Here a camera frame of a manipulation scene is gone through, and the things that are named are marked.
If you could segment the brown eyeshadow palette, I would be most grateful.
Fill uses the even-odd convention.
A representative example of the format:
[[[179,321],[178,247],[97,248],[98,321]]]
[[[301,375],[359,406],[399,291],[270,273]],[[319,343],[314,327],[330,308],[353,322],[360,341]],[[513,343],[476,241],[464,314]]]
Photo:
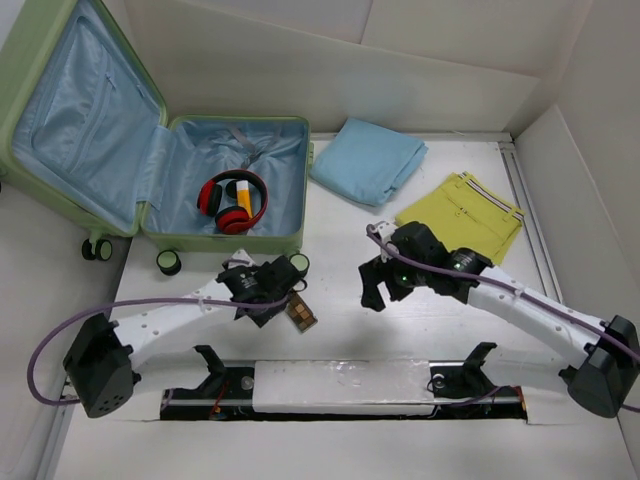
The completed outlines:
[[[317,317],[298,292],[291,296],[285,312],[300,334],[304,334],[318,323]]]

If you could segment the red black headphones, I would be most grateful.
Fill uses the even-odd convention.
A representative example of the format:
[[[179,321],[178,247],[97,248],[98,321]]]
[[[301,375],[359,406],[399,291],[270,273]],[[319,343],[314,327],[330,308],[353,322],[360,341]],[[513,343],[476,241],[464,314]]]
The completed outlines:
[[[253,217],[248,218],[237,199],[228,197],[225,185],[231,180],[247,180],[250,185]],[[212,217],[217,229],[225,235],[243,234],[252,229],[266,213],[269,194],[265,182],[256,173],[245,169],[223,171],[208,180],[200,189],[196,207],[201,214]]]

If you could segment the orange sunscreen tube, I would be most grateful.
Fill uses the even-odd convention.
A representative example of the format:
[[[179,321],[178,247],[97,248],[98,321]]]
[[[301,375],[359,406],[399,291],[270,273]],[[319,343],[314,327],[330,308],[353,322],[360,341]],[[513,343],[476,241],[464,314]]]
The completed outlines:
[[[253,217],[253,210],[251,205],[250,185],[247,180],[238,180],[236,182],[236,199],[239,207],[244,209],[248,215],[248,218]]]

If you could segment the yellow shorts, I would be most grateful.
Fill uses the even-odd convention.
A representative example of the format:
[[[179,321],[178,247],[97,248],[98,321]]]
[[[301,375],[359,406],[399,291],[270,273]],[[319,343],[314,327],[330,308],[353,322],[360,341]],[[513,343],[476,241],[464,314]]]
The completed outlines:
[[[435,190],[395,216],[429,227],[447,250],[470,248],[500,265],[523,227],[525,212],[468,172],[450,174]]]

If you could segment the light blue cloth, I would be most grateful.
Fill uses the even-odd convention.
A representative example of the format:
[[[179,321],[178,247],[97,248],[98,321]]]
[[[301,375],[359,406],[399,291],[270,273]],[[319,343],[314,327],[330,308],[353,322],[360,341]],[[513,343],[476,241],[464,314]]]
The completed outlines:
[[[314,160],[310,176],[351,201],[380,207],[406,183],[427,152],[416,137],[350,118]]]

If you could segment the green hard-shell suitcase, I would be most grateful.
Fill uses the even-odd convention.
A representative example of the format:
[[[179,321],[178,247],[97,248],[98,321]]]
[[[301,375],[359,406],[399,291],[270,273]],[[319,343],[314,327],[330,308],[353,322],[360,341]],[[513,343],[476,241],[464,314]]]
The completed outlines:
[[[101,1],[27,1],[2,47],[1,179],[84,228],[88,260],[137,234],[163,251],[294,252],[312,158],[301,117],[170,117]],[[225,235],[196,200],[232,169],[260,176],[269,201]]]

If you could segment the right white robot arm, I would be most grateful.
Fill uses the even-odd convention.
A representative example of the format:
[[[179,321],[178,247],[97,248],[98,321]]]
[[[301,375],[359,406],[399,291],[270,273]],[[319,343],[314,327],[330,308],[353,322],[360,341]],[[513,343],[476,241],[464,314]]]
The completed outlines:
[[[506,321],[552,351],[538,356],[481,342],[461,361],[436,361],[429,385],[440,405],[466,407],[504,388],[530,386],[566,393],[603,418],[626,409],[639,377],[639,336],[630,320],[617,315],[606,321],[572,310],[511,278],[473,249],[447,249],[416,221],[400,227],[370,224],[366,235],[380,253],[359,267],[363,307],[384,310],[381,285],[393,301],[427,287]]]

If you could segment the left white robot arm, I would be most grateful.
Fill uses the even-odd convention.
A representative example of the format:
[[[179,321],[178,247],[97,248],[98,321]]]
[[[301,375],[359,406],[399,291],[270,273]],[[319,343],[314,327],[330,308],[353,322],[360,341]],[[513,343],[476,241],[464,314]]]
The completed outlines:
[[[240,249],[214,279],[177,301],[119,320],[91,316],[63,360],[85,414],[104,417],[149,391],[216,396],[227,369],[208,334],[242,317],[264,326],[306,283],[309,267],[302,253],[257,263]]]

